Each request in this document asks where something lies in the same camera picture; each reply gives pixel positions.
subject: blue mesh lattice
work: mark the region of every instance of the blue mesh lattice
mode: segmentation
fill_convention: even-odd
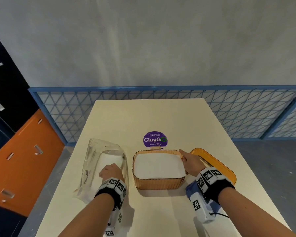
[[[296,108],[269,137],[296,137]]]
[[[231,138],[258,138],[296,90],[38,92],[68,142],[77,142],[96,100],[204,98]]]

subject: clear plastic bag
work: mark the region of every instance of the clear plastic bag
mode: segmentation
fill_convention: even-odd
[[[112,163],[121,168],[125,184],[129,189],[127,160],[122,148],[108,141],[91,138],[83,163],[81,181],[74,191],[74,197],[86,204],[90,203],[102,183],[102,179],[98,176],[99,172],[106,164]]]

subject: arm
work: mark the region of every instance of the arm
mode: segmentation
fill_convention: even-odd
[[[190,175],[197,176],[205,168],[197,155],[179,151],[184,156],[184,168]],[[243,237],[296,237],[291,230],[233,188],[223,189],[218,201]]]
[[[124,181],[122,172],[116,164],[106,165],[99,176],[103,180],[115,177]],[[102,237],[114,208],[114,199],[103,193],[96,196],[67,225],[58,237]]]

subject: tabletop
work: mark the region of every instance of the tabletop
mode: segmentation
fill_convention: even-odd
[[[100,100],[94,104],[36,237],[59,235],[85,207],[73,197],[73,191],[80,183],[92,137],[119,144],[126,154],[132,216],[131,227],[123,236],[240,236],[223,216],[200,224],[184,186],[168,191],[137,190],[132,176],[133,156],[148,149],[143,138],[150,131],[166,135],[165,149],[190,152],[199,147],[212,154],[236,174],[237,191],[288,227],[204,99]],[[188,184],[193,177],[188,175],[185,180]]]

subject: purple round sticker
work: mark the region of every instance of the purple round sticker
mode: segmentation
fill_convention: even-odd
[[[161,149],[167,146],[168,139],[165,134],[159,131],[150,131],[144,136],[144,145],[148,148],[160,146]]]

